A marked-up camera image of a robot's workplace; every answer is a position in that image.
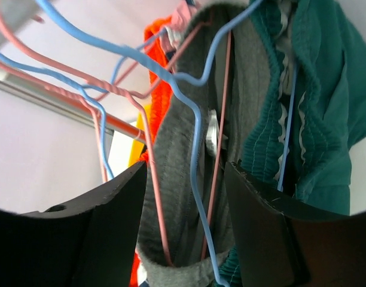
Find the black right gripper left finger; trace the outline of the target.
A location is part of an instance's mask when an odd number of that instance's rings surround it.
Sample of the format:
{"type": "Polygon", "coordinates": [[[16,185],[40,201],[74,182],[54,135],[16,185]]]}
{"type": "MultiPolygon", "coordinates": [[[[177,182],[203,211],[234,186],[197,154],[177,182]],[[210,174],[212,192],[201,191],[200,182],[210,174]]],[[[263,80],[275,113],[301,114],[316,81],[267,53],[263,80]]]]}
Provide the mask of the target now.
{"type": "Polygon", "coordinates": [[[147,166],[44,212],[0,210],[0,286],[128,286],[147,166]]]}

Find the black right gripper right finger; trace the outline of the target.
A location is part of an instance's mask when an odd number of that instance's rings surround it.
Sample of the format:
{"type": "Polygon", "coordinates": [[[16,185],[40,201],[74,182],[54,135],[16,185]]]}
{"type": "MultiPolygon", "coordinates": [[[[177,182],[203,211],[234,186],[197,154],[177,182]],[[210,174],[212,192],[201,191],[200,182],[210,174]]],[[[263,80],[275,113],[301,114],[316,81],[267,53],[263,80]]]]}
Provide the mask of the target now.
{"type": "Polygon", "coordinates": [[[366,211],[309,206],[235,163],[224,179],[244,286],[366,286],[366,211]]]}

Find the teal shorts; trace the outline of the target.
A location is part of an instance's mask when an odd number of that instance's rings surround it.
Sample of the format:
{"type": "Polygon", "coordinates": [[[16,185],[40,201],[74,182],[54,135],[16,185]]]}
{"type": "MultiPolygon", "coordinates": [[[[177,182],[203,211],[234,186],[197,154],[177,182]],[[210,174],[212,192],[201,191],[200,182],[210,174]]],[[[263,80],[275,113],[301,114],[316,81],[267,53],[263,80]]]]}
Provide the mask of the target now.
{"type": "MultiPolygon", "coordinates": [[[[270,84],[236,164],[295,200],[352,216],[349,151],[366,138],[366,43],[335,1],[264,1],[252,22],[270,84]]],[[[244,286],[236,246],[221,271],[244,286]]]]}

